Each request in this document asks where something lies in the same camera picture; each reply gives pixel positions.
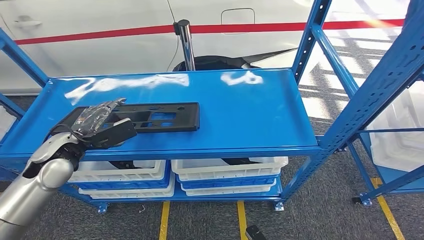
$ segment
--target stacked crates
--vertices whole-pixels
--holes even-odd
[[[251,157],[254,164],[229,165],[220,158],[172,160],[172,171],[187,196],[268,192],[287,157]]]
[[[268,192],[287,157],[252,157],[254,164],[229,165],[220,158],[138,160],[136,169],[117,169],[108,161],[80,162],[68,181],[93,199],[172,197],[180,185],[187,196]]]
[[[133,161],[136,169],[118,169],[108,161],[84,161],[68,183],[93,199],[172,197],[175,175],[169,160]]]
[[[405,89],[367,127],[368,130],[424,128],[424,82]],[[424,164],[424,132],[370,133],[374,164],[410,172]]]

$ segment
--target white plastic crate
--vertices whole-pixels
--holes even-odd
[[[171,172],[167,188],[148,189],[119,189],[119,190],[83,190],[78,189],[80,194],[89,195],[93,199],[140,199],[172,197],[175,190],[175,174]]]
[[[10,115],[6,109],[0,105],[0,141],[11,129],[13,123],[16,121],[16,117]]]
[[[152,181],[165,176],[166,160],[133,161],[137,169],[117,169],[108,161],[82,161],[69,183]]]
[[[276,175],[289,163],[286,156],[251,157],[256,164],[228,165],[220,158],[172,160],[172,171],[180,181]]]
[[[274,180],[273,184],[267,185],[250,185],[250,186],[225,186],[225,187],[208,187],[184,189],[181,187],[187,196],[204,196],[204,195],[221,195],[221,194],[245,194],[245,193],[260,193],[268,192],[271,187],[277,183]]]
[[[405,89],[367,129],[424,127],[424,83]],[[370,133],[374,164],[410,172],[424,165],[424,132]]]

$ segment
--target shelf post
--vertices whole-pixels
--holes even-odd
[[[311,27],[313,25],[323,26],[330,5],[331,0],[315,0],[313,2],[302,38],[300,40],[299,48],[297,49],[296,57],[294,58],[293,66],[291,67],[297,84],[299,84],[299,81],[301,80],[305,66],[311,56],[311,52],[316,41]]]
[[[44,87],[49,77],[16,45],[0,28],[0,47],[20,68],[22,68],[40,87]]]
[[[288,199],[336,149],[366,127],[368,120],[397,96],[424,70],[424,11],[418,11],[390,49],[350,99],[318,144],[322,150],[308,158],[283,190]]]

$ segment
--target shelf top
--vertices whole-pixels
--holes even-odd
[[[320,148],[289,68],[51,78],[0,147],[27,157],[75,107],[126,98],[127,104],[198,102],[200,128],[139,133],[84,160],[311,155]]]

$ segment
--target black device on floor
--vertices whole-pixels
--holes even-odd
[[[249,240],[267,240],[256,225],[246,228],[246,236]]]
[[[88,106],[76,107],[59,124],[72,126],[86,108]],[[200,127],[200,108],[198,102],[119,105],[103,127],[125,118],[131,119],[137,133],[191,132]],[[53,134],[67,131],[59,126]]]

